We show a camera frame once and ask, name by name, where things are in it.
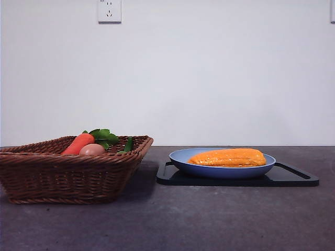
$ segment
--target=orange food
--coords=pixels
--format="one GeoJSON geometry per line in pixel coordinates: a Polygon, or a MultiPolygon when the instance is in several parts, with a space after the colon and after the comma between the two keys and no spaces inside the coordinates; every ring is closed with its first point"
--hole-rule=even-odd
{"type": "Polygon", "coordinates": [[[82,133],[78,135],[72,143],[68,146],[68,148],[65,149],[61,154],[78,154],[80,150],[88,145],[93,144],[95,142],[95,139],[92,135],[88,133],[82,133]]]}
{"type": "Polygon", "coordinates": [[[266,159],[262,152],[251,148],[219,149],[194,155],[190,164],[222,167],[263,166],[266,159]]]}

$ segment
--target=dark table surface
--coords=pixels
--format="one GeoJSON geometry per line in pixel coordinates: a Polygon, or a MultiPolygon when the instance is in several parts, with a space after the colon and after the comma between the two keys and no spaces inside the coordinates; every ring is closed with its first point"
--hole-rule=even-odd
{"type": "Polygon", "coordinates": [[[317,187],[156,183],[184,146],[152,146],[113,203],[17,205],[0,197],[0,250],[335,250],[335,146],[255,147],[317,187]]]}

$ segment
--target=blue plate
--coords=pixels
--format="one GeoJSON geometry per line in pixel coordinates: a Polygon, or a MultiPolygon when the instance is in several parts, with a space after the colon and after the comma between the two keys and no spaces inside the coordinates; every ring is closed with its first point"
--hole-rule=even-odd
{"type": "Polygon", "coordinates": [[[214,179],[247,179],[264,175],[276,163],[276,159],[263,154],[266,159],[264,166],[252,167],[213,167],[189,164],[187,161],[194,155],[211,150],[225,148],[191,148],[178,150],[169,155],[171,162],[182,172],[187,174],[214,179]]]}

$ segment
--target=basket rim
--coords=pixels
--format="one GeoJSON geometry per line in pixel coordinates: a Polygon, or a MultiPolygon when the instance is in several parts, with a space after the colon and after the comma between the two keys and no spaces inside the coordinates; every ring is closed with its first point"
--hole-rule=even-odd
{"type": "Polygon", "coordinates": [[[123,161],[123,160],[130,160],[136,158],[138,155],[142,155],[142,153],[146,153],[148,148],[151,146],[153,142],[153,138],[147,136],[147,135],[137,135],[132,136],[134,138],[136,137],[146,137],[144,141],[139,144],[136,149],[127,152],[127,153],[105,153],[102,155],[94,155],[94,156],[87,156],[87,155],[77,155],[77,154],[69,154],[69,155],[61,155],[59,153],[32,153],[32,152],[13,152],[13,150],[17,150],[20,148],[26,148],[31,146],[36,146],[39,144],[46,144],[46,143],[52,143],[53,141],[59,141],[64,140],[68,138],[72,138],[75,136],[63,136],[57,139],[52,140],[46,140],[41,141],[37,143],[31,143],[31,144],[25,144],[21,146],[11,146],[6,147],[3,149],[0,149],[0,156],[1,158],[5,157],[14,157],[14,158],[22,158],[22,159],[29,159],[30,161],[33,160],[41,160],[41,159],[48,159],[50,161],[54,160],[58,163],[61,162],[68,162],[68,161],[80,161],[82,164],[85,164],[85,162],[90,163],[92,161],[99,161],[99,163],[103,162],[109,162],[109,161],[123,161]]]}

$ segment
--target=fried food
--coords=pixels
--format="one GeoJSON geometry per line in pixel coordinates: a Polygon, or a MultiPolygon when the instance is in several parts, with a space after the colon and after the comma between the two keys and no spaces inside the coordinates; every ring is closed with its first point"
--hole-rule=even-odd
{"type": "Polygon", "coordinates": [[[266,159],[262,152],[251,148],[219,149],[194,155],[188,163],[203,166],[250,167],[263,166],[266,159]]]}

